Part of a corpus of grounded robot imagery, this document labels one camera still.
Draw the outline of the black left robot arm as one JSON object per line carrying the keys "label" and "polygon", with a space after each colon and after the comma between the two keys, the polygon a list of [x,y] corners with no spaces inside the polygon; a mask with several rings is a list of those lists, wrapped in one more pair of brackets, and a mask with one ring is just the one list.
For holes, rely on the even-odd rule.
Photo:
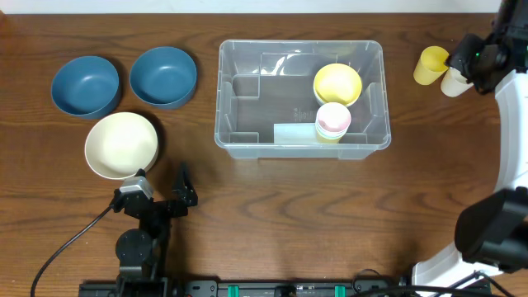
{"label": "black left robot arm", "polygon": [[153,193],[143,169],[114,191],[110,203],[114,212],[122,211],[139,221],[138,228],[124,232],[116,242],[122,278],[153,280],[162,274],[172,220],[188,215],[188,209],[198,204],[185,163],[179,168],[170,199],[156,201]]}

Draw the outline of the cream plastic cup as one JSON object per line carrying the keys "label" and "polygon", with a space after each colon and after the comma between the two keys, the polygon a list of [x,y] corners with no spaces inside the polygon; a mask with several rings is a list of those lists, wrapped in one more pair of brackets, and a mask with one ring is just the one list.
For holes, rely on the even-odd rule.
{"label": "cream plastic cup", "polygon": [[449,68],[442,79],[441,91],[448,97],[457,97],[469,90],[473,85],[472,82],[468,82],[467,78],[459,70]]}

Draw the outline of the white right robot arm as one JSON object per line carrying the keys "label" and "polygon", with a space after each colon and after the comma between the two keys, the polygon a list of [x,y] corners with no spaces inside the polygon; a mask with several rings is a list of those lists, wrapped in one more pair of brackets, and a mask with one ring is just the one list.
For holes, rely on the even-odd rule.
{"label": "white right robot arm", "polygon": [[501,128],[500,168],[494,192],[459,216],[455,241],[412,268],[402,284],[417,296],[469,295],[473,283],[527,267],[527,2],[501,3],[490,35],[468,34],[451,54],[427,48],[414,78],[441,78],[457,97],[470,87],[493,93]]}

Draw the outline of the light blue plastic cup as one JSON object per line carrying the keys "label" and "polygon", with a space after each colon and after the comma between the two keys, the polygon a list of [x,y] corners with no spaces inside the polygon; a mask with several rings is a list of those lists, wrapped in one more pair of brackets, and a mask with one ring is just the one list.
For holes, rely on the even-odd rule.
{"label": "light blue plastic cup", "polygon": [[346,131],[341,132],[328,132],[326,130],[316,130],[317,137],[321,139],[340,139],[346,133]]}

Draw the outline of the pink plastic cup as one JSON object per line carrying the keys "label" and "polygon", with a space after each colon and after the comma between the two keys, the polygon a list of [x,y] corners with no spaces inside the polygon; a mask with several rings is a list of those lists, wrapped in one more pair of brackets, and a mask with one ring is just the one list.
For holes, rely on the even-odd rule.
{"label": "pink plastic cup", "polygon": [[351,113],[341,103],[329,102],[322,105],[316,115],[316,127],[326,134],[341,134],[351,124]]}

